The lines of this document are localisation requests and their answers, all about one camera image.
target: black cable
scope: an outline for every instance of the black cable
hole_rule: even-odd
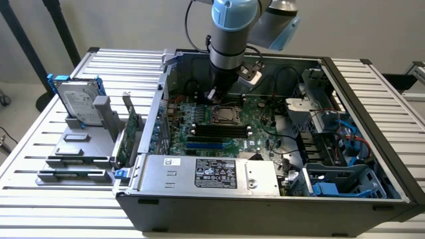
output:
[[[279,141],[280,141],[280,139],[274,143],[274,145],[272,145],[272,147],[271,147],[271,152],[276,153],[278,155],[286,155],[286,154],[290,154],[290,153],[294,153],[294,152],[299,152],[299,151],[300,151],[299,149],[296,149],[296,150],[290,151],[290,152],[287,152],[287,153],[279,153],[279,152],[276,152],[276,151],[275,151],[275,146],[276,146],[276,144],[278,144]]]
[[[279,72],[278,72],[278,74],[276,74],[276,79],[275,79],[275,93],[278,93],[278,80],[279,80],[279,75],[280,75],[280,73],[282,73],[284,70],[287,70],[287,69],[294,70],[294,72],[295,72],[296,75],[298,75],[298,84],[302,83],[302,75],[300,75],[298,69],[295,69],[292,66],[284,66],[283,68],[280,68],[280,70],[279,70]]]
[[[262,54],[260,50],[258,48],[255,48],[254,46],[247,46],[247,48],[254,50],[259,54],[260,62],[263,62],[263,54]]]
[[[263,3],[262,3],[262,0],[259,0],[258,2],[259,2],[259,6],[260,6],[260,14],[263,14]]]
[[[262,119],[263,116],[266,115],[266,109],[267,109],[267,107],[264,108],[264,111],[263,111],[263,114],[262,114],[262,116],[260,116],[260,119]],[[270,135],[272,135],[272,136],[278,136],[278,137],[286,137],[286,138],[292,139],[294,141],[298,141],[296,138],[292,137],[292,136],[288,136],[288,135],[284,135],[284,134],[276,134],[276,133],[270,132],[270,131],[264,128],[264,125],[263,125],[263,124],[260,124],[260,125],[262,125],[263,131],[264,131],[267,134],[270,134]]]
[[[192,40],[191,40],[191,37],[190,37],[190,32],[188,32],[188,17],[190,17],[190,10],[191,10],[191,7],[192,7],[192,3],[194,3],[194,0],[191,0],[190,2],[190,5],[188,5],[188,10],[187,10],[187,15],[186,15],[186,34],[187,34],[187,39],[192,45],[192,47],[202,53],[210,53],[208,50],[203,50],[200,49],[198,46],[195,46]]]
[[[7,136],[14,140],[14,142],[18,144],[18,141],[14,139],[14,137],[10,135],[10,133],[7,132],[7,130],[0,127],[0,129],[3,129],[3,131],[6,132]]]
[[[198,79],[188,79],[187,82],[186,82],[186,86],[184,86],[184,95],[186,96],[190,96],[190,94],[188,94],[188,86],[190,86],[191,82],[196,82],[198,88],[200,87],[200,82],[198,81]]]

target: blue latch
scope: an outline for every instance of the blue latch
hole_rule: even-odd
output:
[[[99,76],[96,76],[95,81],[98,83],[98,87],[99,87],[99,95],[106,96],[107,92],[106,92],[106,88],[104,88],[104,82],[103,80],[99,78]]]
[[[372,194],[372,190],[360,193],[340,193],[335,183],[316,183],[314,192],[318,197],[340,197],[340,198],[367,198]]]
[[[54,74],[47,75],[47,83],[51,86],[54,93],[58,94],[58,89],[56,89],[55,82],[54,82]]]
[[[56,76],[55,80],[56,81],[68,81],[70,80],[70,76]]]
[[[128,173],[127,170],[119,169],[115,172],[115,179],[126,179],[127,178],[127,173]]]

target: green circuit board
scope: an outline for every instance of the green circuit board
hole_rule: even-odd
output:
[[[232,125],[251,126],[252,135],[248,138],[223,138],[223,149],[202,149],[196,150],[196,156],[204,157],[239,157],[244,152],[259,152],[264,159],[270,159],[270,150],[267,149],[267,141],[274,144],[278,137],[268,135],[263,127],[272,133],[276,133],[276,127],[262,125],[262,114],[264,108],[258,105],[260,102],[266,102],[259,97],[248,97],[243,106],[232,106],[238,109],[239,122]],[[180,102],[176,111],[174,111],[174,117],[170,118],[172,128],[172,143],[171,143],[171,155],[187,154],[187,143],[191,134],[192,123],[212,125],[214,109],[219,106],[198,105],[191,99],[186,99]]]
[[[126,124],[124,132],[123,132],[123,140],[120,143],[120,148],[118,152],[118,161],[124,166],[127,161],[132,156],[135,140],[136,140],[136,131],[138,131],[138,120],[139,116],[136,114],[135,108],[130,107],[130,116],[128,122]]]

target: warning label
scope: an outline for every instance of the warning label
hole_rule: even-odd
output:
[[[195,172],[199,188],[238,188],[235,160],[198,159]]]

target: motherboard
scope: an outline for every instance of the motherboard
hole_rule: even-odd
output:
[[[260,154],[264,160],[278,161],[271,147],[279,137],[263,130],[276,133],[266,102],[246,97],[242,102],[203,105],[187,97],[170,104],[171,155],[250,159]]]

